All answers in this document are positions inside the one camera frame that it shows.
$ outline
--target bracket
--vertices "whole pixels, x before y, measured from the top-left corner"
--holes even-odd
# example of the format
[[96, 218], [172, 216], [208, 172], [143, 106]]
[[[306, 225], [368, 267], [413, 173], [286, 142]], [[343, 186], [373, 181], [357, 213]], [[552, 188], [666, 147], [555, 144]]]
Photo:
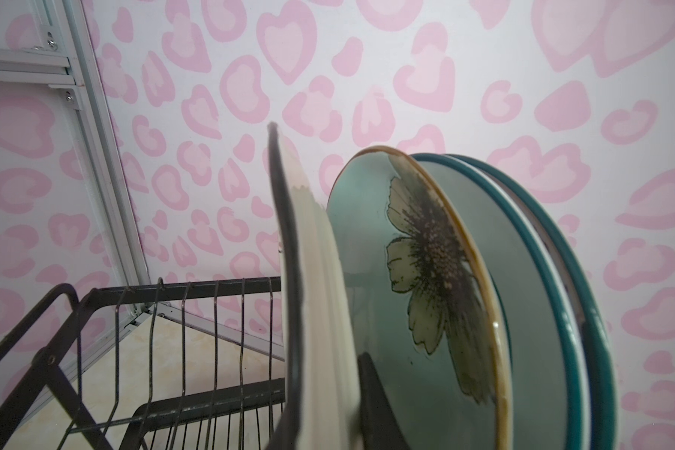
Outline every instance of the bracket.
[[75, 90], [75, 86], [69, 84], [48, 84], [47, 87], [56, 89], [60, 93], [60, 98], [70, 108], [82, 111], [83, 101], [80, 94]]

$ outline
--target plate rim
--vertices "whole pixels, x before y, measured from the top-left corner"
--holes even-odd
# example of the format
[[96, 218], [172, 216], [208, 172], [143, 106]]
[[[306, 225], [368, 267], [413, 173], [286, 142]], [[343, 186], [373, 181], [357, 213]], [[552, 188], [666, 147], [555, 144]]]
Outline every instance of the plate rim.
[[[501, 195], [499, 191], [500, 188], [491, 185], [491, 181], [486, 178], [486, 175], [479, 172], [478, 169], [473, 168], [468, 163], [464, 163], [463, 161], [447, 155], [417, 153], [412, 156], [419, 162], [431, 162], [451, 168], [470, 179], [490, 196], [490, 198], [492, 198], [498, 207], [505, 213], [508, 220], [513, 224], [517, 233], [522, 238], [525, 246], [528, 248], [528, 252], [535, 263], [535, 267], [538, 269], [540, 278], [543, 280], [543, 285], [548, 293], [550, 309], [552, 310], [555, 322], [556, 324], [562, 324], [558, 325], [556, 328], [558, 330], [560, 347], [563, 354], [568, 400], [564, 449], [582, 450], [587, 448], [587, 444], [590, 442], [590, 404], [588, 402], [588, 405], [584, 405], [585, 402], [583, 399], [590, 399], [590, 390], [587, 389], [583, 392], [582, 377], [579, 374], [581, 372], [580, 356], [584, 354], [584, 351], [582, 350], [582, 343], [580, 343], [579, 340], [576, 341], [574, 339], [575, 336], [579, 336], [579, 330], [575, 324], [571, 322], [570, 318], [566, 317], [564, 314], [567, 312], [567, 308], [570, 308], [569, 316], [573, 317], [573, 319], [575, 317], [572, 313], [567, 294], [560, 290], [559, 284], [557, 283], [559, 276], [556, 279], [556, 275], [551, 274], [551, 259], [547, 250], [542, 248], [540, 243], [531, 236], [530, 228], [528, 228], [530, 227], [529, 221], [527, 218], [521, 217], [522, 212], [511, 206], [508, 199]], [[582, 366], [585, 367], [584, 378], [585, 383], [587, 383], [587, 366], [585, 365], [585, 361], [582, 362]], [[585, 428], [588, 430], [586, 436], [584, 432]]]
[[[494, 176], [498, 181], [502, 182], [508, 189], [513, 191], [516, 197], [522, 200], [525, 203], [525, 206], [535, 215], [535, 217], [540, 221], [540, 224], [545, 229], [549, 238], [553, 241], [553, 244], [557, 248], [560, 257], [562, 257], [565, 267], [567, 269], [568, 275], [572, 279], [575, 289], [578, 293], [578, 300], [583, 309], [585, 315], [585, 329], [592, 338], [588, 340], [588, 346], [591, 347], [594, 352], [592, 355], [595, 357], [596, 361], [596, 375], [599, 378], [600, 386], [596, 389], [597, 393], [600, 396], [600, 406], [602, 408], [597, 408], [598, 414], [594, 414], [594, 408], [591, 408], [591, 417], [595, 418], [593, 424], [599, 423], [600, 427], [593, 427], [590, 437], [590, 447], [594, 450], [611, 450], [614, 448], [615, 442], [617, 441], [618, 435], [618, 415], [615, 413], [617, 411], [617, 398], [615, 393], [617, 392], [616, 387], [617, 383], [615, 381], [615, 371], [612, 364], [612, 355], [610, 352], [610, 338], [608, 337], [608, 332], [605, 329], [605, 323], [603, 322], [603, 316], [600, 314], [600, 308], [595, 300], [593, 295], [593, 290], [590, 289], [590, 284], [585, 278], [585, 273], [582, 270], [582, 267], [575, 256], [572, 248], [568, 244], [565, 236], [562, 231], [558, 229], [554, 221], [550, 218], [549, 214], [545, 209], [540, 205], [540, 203], [533, 197], [530, 192], [518, 184], [514, 179], [509, 175], [505, 174], [500, 169], [485, 163], [484, 161], [478, 160], [474, 157], [463, 156], [463, 155], [449, 155], [452, 158], [458, 158], [459, 160], [475, 166], [478, 170], [484, 171], [488, 175]], [[590, 389], [590, 399], [593, 401], [593, 389]], [[609, 408], [604, 408], [603, 402], [606, 402]], [[608, 433], [602, 433], [601, 436], [604, 438], [594, 439], [596, 436], [594, 429], [598, 428], [601, 431], [609, 431]]]
[[434, 180], [432, 175], [430, 175], [423, 167], [414, 159], [413, 156], [408, 155], [407, 153], [404, 153], [396, 148], [392, 148], [387, 145], [372, 145], [368, 148], [364, 148], [360, 151], [358, 151], [356, 154], [354, 154], [350, 160], [342, 167], [340, 172], [338, 173], [337, 177], [335, 178], [335, 181], [333, 183], [333, 188], [330, 190], [330, 195], [328, 196], [327, 199], [327, 205], [325, 210], [328, 211], [330, 209], [330, 199], [333, 198], [333, 193], [335, 192], [335, 186], [338, 184], [338, 181], [340, 180], [341, 176], [345, 173], [345, 169], [355, 160], [360, 158], [361, 156], [368, 155], [370, 153], [384, 153], [387, 156], [397, 156], [400, 158], [404, 158], [405, 161], [409, 162], [409, 165], [414, 168], [414, 170], [418, 171], [423, 178], [426, 181], [426, 184], [430, 186], [430, 188], [434, 189], [439, 198], [441, 199], [441, 202], [445, 205], [445, 211], [448, 213], [448, 216], [453, 220], [453, 222], [457, 225], [457, 231], [460, 234], [460, 239], [461, 243], [465, 244], [466, 250], [472, 254], [471, 255], [471, 260], [474, 261], [475, 265], [479, 269], [475, 275], [479, 275], [481, 278], [483, 278], [482, 283], [479, 283], [478, 285], [481, 286], [481, 297], [483, 297], [483, 302], [487, 304], [488, 302], [486, 299], [492, 299], [492, 302], [494, 304], [490, 305], [490, 311], [486, 307], [486, 313], [488, 313], [488, 317], [493, 323], [497, 322], [498, 324], [502, 323], [502, 326], [496, 326], [495, 329], [498, 330], [499, 333], [501, 333], [501, 340], [494, 339], [494, 345], [498, 347], [497, 351], [499, 354], [502, 355], [502, 358], [500, 357], [495, 357], [493, 358], [496, 362], [501, 362], [502, 361], [502, 368], [495, 368], [496, 371], [500, 370], [502, 372], [506, 372], [506, 375], [503, 377], [503, 382], [504, 386], [502, 390], [498, 390], [499, 384], [497, 383], [497, 380], [500, 379], [500, 377], [495, 376], [495, 397], [496, 399], [502, 399], [502, 402], [495, 402], [495, 411], [496, 411], [496, 416], [500, 414], [502, 416], [502, 424], [503, 424], [503, 429], [501, 430], [498, 427], [498, 422], [497, 422], [497, 417], [496, 417], [496, 444], [500, 443], [498, 441], [498, 437], [504, 437], [504, 440], [502, 441], [502, 446], [496, 445], [496, 450], [508, 450], [513, 448], [513, 438], [514, 438], [514, 398], [513, 398], [513, 378], [512, 378], [512, 363], [511, 363], [511, 357], [510, 357], [510, 351], [508, 348], [507, 344], [507, 329], [505, 327], [505, 321], [503, 318], [503, 312], [501, 309], [501, 304], [500, 301], [497, 297], [497, 293], [495, 292], [495, 287], [492, 284], [492, 278], [490, 276], [489, 271], [487, 270], [487, 267], [485, 265], [485, 262], [482, 259], [481, 254], [478, 251], [477, 245], [472, 239], [472, 236], [470, 235], [467, 226], [465, 226], [464, 222], [460, 218], [460, 215], [458, 212], [455, 210], [453, 207], [452, 203], [450, 202], [450, 199], [446, 196], [440, 185]]

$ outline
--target green plate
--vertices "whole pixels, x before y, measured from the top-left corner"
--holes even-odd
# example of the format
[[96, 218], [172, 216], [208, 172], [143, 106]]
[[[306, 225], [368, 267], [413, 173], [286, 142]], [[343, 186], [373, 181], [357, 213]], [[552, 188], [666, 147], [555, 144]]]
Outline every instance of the green plate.
[[501, 170], [468, 156], [450, 155], [490, 176], [531, 220], [558, 266], [568, 294], [574, 293], [582, 309], [582, 344], [590, 378], [592, 401], [592, 450], [612, 450], [618, 435], [617, 384], [612, 368], [608, 333], [600, 310], [575, 253], [548, 213], [529, 192]]
[[459, 211], [501, 293], [513, 345], [514, 448], [587, 450], [590, 395], [569, 297], [530, 222], [457, 159], [414, 155]]

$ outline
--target flower petal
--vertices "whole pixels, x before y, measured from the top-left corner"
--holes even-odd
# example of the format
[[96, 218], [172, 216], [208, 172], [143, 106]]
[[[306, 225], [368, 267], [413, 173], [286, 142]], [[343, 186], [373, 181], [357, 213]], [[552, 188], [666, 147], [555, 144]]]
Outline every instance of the flower petal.
[[411, 157], [407, 155], [388, 155], [388, 158], [397, 175], [405, 183], [407, 190], [412, 192], [413, 195], [421, 195], [427, 192], [428, 182], [425, 180], [423, 174], [415, 168], [415, 162], [413, 162]]
[[387, 246], [387, 268], [393, 292], [407, 293], [420, 281], [413, 250], [416, 245], [413, 238], [397, 238]]
[[445, 334], [460, 390], [478, 404], [494, 398], [490, 336], [486, 312], [476, 297], [460, 298], [460, 311], [447, 319]]
[[409, 327], [415, 345], [423, 344], [428, 355], [440, 344], [445, 320], [444, 299], [439, 298], [425, 284], [415, 288], [407, 305]]
[[405, 183], [400, 178], [393, 178], [390, 182], [390, 203], [387, 206], [387, 218], [398, 230], [413, 235], [414, 227], [410, 224], [414, 222], [417, 215], [414, 210], [416, 204], [413, 195], [407, 190]]

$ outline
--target dish rack wire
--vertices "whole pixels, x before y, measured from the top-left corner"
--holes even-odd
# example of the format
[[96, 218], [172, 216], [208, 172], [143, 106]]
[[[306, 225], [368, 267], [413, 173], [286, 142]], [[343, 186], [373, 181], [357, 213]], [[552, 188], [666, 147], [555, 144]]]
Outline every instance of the dish rack wire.
[[[215, 449], [230, 447], [230, 421], [233, 414], [237, 414], [240, 421], [237, 436], [237, 447], [245, 447], [245, 414], [255, 411], [257, 420], [258, 447], [262, 448], [260, 437], [260, 418], [258, 409], [268, 407], [268, 436], [263, 436], [263, 442], [268, 442], [275, 430], [273, 406], [280, 406], [282, 411], [285, 402], [285, 379], [273, 379], [273, 293], [280, 292], [280, 277], [229, 279], [214, 282], [163, 283], [160, 278], [157, 284], [143, 286], [108, 287], [92, 289], [81, 300], [75, 288], [68, 284], [58, 284], [52, 288], [27, 315], [12, 329], [0, 342], [0, 360], [2, 360], [17, 344], [22, 336], [36, 323], [55, 300], [67, 297], [72, 307], [72, 313], [63, 322], [49, 343], [37, 351], [25, 375], [0, 406], [0, 449], [4, 447], [20, 422], [26, 416], [38, 395], [46, 387], [54, 395], [71, 422], [65, 430], [60, 445], [61, 449], [71, 434], [82, 434], [93, 449], [113, 449], [107, 440], [107, 431], [110, 427], [127, 425], [125, 435], [119, 446], [120, 450], [144, 449], [150, 450], [155, 444], [155, 437], [159, 430], [168, 429], [166, 448], [172, 449], [176, 444], [179, 428], [183, 429], [182, 449], [185, 448], [185, 435], [188, 425], [199, 422], [198, 439], [205, 433], [204, 445], [200, 447]], [[243, 353], [245, 350], [245, 295], [270, 294], [270, 330], [268, 348], [268, 379], [261, 382], [243, 383]], [[219, 360], [217, 323], [217, 298], [240, 295], [241, 301], [241, 331], [240, 341], [240, 384], [233, 387], [218, 389], [217, 361]], [[215, 361], [213, 389], [197, 394], [186, 394], [186, 300], [212, 297], [213, 299], [213, 326], [210, 334], [215, 336]], [[182, 331], [182, 394], [180, 397], [166, 400], [153, 400], [153, 336], [155, 318], [158, 315], [158, 305], [161, 302], [180, 300], [180, 326]], [[148, 389], [147, 402], [138, 407], [132, 417], [117, 418], [115, 413], [120, 401], [120, 327], [119, 311], [124, 305], [146, 305], [150, 314], [150, 339], [148, 343]], [[114, 404], [111, 413], [104, 422], [97, 422], [86, 405], [83, 403], [83, 348], [81, 330], [90, 316], [101, 308], [113, 308], [115, 317], [115, 392]], [[77, 391], [71, 381], [60, 368], [68, 350], [77, 343]], [[216, 443], [215, 435], [217, 419], [228, 416], [227, 443]]]

